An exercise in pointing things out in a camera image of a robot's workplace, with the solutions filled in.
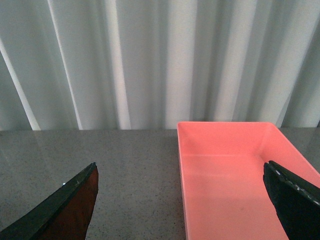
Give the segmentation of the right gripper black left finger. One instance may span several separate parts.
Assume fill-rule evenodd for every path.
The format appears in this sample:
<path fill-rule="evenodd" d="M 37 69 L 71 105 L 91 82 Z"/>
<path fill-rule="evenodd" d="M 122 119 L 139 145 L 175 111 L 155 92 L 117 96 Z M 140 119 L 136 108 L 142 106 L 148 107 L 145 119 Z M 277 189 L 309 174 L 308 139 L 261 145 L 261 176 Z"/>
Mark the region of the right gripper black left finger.
<path fill-rule="evenodd" d="M 84 240 L 97 194 L 93 162 L 26 215 L 0 232 L 2 240 Z"/>

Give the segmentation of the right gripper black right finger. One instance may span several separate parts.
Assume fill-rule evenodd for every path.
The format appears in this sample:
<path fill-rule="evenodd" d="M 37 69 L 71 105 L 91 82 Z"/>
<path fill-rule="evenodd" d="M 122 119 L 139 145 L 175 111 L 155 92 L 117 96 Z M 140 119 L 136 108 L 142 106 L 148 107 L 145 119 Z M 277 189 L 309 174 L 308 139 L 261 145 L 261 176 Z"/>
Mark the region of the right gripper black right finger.
<path fill-rule="evenodd" d="M 320 188 L 275 161 L 263 165 L 263 183 L 290 240 L 320 238 Z"/>

